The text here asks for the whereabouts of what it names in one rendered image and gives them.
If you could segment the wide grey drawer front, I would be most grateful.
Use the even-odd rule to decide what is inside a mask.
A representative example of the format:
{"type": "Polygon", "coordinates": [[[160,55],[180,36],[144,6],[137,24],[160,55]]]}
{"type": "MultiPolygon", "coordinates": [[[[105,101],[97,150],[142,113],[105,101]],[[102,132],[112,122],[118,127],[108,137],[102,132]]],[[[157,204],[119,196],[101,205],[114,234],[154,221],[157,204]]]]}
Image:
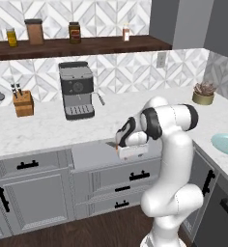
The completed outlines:
{"type": "Polygon", "coordinates": [[[0,160],[0,179],[14,178],[17,176],[30,175],[37,172],[61,169],[68,166],[66,151],[51,151],[37,153],[22,157],[0,160]],[[17,170],[20,162],[31,163],[32,160],[39,162],[38,167],[17,170]]]}

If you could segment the dark wooden shelf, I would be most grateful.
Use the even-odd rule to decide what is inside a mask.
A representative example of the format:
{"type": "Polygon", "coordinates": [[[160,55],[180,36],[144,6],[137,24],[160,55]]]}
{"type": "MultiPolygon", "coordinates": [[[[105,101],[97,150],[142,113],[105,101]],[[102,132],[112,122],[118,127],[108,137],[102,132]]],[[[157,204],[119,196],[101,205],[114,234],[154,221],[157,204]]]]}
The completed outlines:
{"type": "Polygon", "coordinates": [[[121,37],[82,38],[77,44],[70,43],[69,39],[45,40],[41,45],[19,41],[17,47],[9,47],[6,41],[0,41],[0,61],[171,49],[171,44],[149,35],[131,36],[129,41],[123,41],[121,37]]]}

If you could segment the light blue plate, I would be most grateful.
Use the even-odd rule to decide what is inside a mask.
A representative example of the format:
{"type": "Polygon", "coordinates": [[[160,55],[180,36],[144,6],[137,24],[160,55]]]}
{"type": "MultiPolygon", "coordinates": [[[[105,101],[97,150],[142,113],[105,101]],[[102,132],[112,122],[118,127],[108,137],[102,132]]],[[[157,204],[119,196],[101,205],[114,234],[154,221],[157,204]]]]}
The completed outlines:
{"type": "Polygon", "coordinates": [[[218,133],[215,134],[212,139],[213,146],[219,151],[228,154],[228,134],[218,133]]]}

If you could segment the yellow jar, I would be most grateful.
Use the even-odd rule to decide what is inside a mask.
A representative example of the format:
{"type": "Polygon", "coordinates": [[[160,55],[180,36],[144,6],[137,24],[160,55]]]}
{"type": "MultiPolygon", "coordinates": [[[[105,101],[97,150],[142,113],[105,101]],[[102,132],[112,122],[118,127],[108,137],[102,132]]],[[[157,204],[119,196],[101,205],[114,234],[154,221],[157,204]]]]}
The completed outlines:
{"type": "Polygon", "coordinates": [[[17,46],[17,39],[14,28],[7,28],[7,39],[10,47],[16,47],[17,46]]]}

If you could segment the grey corner cupboard door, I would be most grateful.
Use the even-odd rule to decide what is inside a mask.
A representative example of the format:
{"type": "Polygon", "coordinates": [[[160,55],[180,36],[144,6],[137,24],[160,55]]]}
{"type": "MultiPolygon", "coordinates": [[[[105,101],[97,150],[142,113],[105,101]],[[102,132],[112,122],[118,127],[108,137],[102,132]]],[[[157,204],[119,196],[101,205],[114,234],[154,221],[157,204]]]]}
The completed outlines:
{"type": "Polygon", "coordinates": [[[191,242],[194,241],[194,237],[196,236],[204,212],[207,208],[208,202],[213,193],[216,179],[218,177],[218,171],[211,165],[211,163],[205,158],[205,156],[199,150],[196,150],[194,153],[189,182],[197,185],[202,191],[205,179],[210,170],[213,170],[215,173],[215,179],[213,179],[211,182],[211,192],[208,193],[206,196],[203,196],[204,197],[203,205],[199,209],[192,212],[184,220],[182,224],[182,228],[184,229],[185,233],[187,234],[191,242]]]}

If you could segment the potted plant in yellow pot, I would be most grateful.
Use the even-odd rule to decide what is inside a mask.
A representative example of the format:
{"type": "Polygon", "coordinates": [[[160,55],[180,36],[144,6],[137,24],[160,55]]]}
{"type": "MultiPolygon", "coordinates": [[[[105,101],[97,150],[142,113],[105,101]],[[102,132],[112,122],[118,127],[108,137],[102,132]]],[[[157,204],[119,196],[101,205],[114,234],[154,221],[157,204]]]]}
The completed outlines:
{"type": "Polygon", "coordinates": [[[211,105],[216,87],[208,81],[197,83],[193,88],[192,101],[200,105],[211,105]]]}

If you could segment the white wall socket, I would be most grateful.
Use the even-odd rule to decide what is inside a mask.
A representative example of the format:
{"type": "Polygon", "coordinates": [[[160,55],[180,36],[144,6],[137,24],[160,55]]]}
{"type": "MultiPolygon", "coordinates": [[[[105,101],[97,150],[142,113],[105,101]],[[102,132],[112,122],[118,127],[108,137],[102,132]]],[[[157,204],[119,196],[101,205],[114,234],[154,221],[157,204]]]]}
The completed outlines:
{"type": "Polygon", "coordinates": [[[157,68],[162,69],[165,67],[166,53],[158,52],[157,54],[157,68]]]}

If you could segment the dark jar with red label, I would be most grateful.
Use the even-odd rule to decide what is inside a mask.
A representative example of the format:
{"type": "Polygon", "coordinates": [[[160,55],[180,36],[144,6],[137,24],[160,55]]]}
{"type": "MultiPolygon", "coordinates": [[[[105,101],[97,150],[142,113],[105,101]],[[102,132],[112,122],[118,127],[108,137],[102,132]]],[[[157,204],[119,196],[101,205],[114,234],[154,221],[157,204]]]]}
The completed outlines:
{"type": "Polygon", "coordinates": [[[78,22],[71,22],[69,24],[69,34],[71,43],[81,43],[81,32],[78,22]]]}

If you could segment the brown canister with black lid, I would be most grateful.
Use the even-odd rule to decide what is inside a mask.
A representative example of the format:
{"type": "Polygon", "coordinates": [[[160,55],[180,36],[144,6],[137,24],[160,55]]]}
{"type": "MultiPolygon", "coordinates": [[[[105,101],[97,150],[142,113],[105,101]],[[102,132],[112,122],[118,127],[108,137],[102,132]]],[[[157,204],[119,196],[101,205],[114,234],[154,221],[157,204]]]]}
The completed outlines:
{"type": "Polygon", "coordinates": [[[24,20],[27,28],[29,42],[32,45],[43,44],[43,21],[39,18],[24,20]]]}

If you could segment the grey open drawer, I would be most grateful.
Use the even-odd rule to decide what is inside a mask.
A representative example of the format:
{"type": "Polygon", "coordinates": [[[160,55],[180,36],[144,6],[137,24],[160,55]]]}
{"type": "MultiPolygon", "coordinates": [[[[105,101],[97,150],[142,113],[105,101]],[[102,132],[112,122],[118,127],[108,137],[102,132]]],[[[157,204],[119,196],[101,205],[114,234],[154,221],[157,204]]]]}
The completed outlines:
{"type": "Polygon", "coordinates": [[[115,192],[115,188],[143,184],[156,179],[160,170],[162,144],[149,140],[149,151],[142,156],[121,160],[115,149],[105,143],[88,143],[72,148],[75,202],[115,192]],[[150,173],[148,178],[129,180],[130,173],[150,173]]]}

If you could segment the grey upper cupboards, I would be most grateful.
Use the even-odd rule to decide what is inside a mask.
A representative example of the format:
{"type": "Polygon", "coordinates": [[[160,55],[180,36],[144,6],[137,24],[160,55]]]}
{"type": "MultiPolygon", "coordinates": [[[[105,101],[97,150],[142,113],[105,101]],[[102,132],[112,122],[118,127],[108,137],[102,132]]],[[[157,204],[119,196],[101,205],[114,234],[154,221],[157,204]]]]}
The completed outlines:
{"type": "Polygon", "coordinates": [[[149,35],[228,57],[228,0],[152,0],[149,35]]]}

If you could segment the wooden knife block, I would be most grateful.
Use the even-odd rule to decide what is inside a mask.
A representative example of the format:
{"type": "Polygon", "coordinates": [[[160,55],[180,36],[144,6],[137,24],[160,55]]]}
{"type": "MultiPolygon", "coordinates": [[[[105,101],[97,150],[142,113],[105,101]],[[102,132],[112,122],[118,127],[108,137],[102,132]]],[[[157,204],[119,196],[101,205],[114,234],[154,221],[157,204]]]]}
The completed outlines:
{"type": "Polygon", "coordinates": [[[18,117],[34,115],[34,100],[29,90],[22,91],[19,84],[12,84],[13,103],[18,117]]]}

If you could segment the dark grey dishwasher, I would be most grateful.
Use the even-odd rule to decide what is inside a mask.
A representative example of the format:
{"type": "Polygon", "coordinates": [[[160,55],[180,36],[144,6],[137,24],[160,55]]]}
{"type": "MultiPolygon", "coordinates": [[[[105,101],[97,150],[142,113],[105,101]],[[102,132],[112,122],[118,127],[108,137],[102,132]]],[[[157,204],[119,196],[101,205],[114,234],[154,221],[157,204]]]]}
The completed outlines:
{"type": "Polygon", "coordinates": [[[228,180],[220,176],[191,247],[228,247],[228,214],[219,204],[228,198],[228,180]]]}

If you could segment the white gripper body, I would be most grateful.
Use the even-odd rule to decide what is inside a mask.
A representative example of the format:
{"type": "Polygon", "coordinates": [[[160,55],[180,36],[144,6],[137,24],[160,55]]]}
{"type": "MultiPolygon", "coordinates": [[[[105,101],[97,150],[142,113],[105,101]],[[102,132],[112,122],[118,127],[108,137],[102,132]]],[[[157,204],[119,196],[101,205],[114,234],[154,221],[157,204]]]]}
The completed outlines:
{"type": "Polygon", "coordinates": [[[149,150],[148,144],[129,146],[129,147],[118,147],[117,153],[120,159],[127,160],[130,157],[142,156],[149,150]]]}

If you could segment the grey coffee machine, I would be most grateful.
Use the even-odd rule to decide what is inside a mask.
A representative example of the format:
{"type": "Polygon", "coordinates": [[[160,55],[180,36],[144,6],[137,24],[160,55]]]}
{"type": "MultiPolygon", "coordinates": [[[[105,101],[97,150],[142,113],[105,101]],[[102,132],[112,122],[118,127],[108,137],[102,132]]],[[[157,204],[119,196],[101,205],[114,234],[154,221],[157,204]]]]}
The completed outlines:
{"type": "Polygon", "coordinates": [[[88,63],[63,62],[58,67],[66,119],[75,121],[93,118],[94,76],[88,63]]]}

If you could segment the knife with grey blade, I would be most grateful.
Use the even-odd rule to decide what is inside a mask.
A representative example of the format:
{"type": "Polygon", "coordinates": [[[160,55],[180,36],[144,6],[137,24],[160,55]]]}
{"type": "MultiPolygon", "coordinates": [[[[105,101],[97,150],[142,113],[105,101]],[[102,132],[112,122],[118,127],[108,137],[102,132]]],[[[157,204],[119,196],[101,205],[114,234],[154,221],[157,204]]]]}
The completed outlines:
{"type": "Polygon", "coordinates": [[[106,142],[105,144],[110,146],[110,147],[112,147],[112,148],[114,148],[115,151],[118,151],[118,145],[116,143],[114,143],[114,142],[106,142]]]}

